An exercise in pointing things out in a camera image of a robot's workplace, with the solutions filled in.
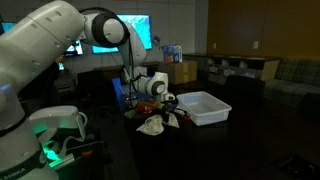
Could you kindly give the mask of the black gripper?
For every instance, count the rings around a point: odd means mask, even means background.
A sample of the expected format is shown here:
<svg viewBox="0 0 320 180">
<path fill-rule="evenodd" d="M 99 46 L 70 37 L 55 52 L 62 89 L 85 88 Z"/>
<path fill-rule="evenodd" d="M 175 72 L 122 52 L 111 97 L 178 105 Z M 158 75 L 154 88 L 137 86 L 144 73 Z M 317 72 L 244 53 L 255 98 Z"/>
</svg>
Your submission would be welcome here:
<svg viewBox="0 0 320 180">
<path fill-rule="evenodd" d="M 176 109 L 176 104 L 169 101 L 163 102 L 163 107 L 161 109 L 160 115 L 163 117 L 163 120 L 168 123 L 169 122 L 169 114 L 173 113 Z"/>
</svg>

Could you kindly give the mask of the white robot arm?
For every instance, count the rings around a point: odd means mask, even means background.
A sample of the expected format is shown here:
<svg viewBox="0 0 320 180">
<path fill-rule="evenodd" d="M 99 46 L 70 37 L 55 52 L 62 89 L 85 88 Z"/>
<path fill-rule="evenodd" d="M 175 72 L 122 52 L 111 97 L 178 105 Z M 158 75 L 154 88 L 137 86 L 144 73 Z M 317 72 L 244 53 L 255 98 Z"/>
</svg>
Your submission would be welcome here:
<svg viewBox="0 0 320 180">
<path fill-rule="evenodd" d="M 54 0 L 0 36 L 0 180 L 59 180 L 57 163 L 67 161 L 67 143 L 85 140 L 88 122 L 76 107 L 54 106 L 28 116 L 18 99 L 78 40 L 117 48 L 135 91 L 160 101 L 173 98 L 167 74 L 146 77 L 137 71 L 146 50 L 133 25 L 108 9 L 78 10 Z"/>
</svg>

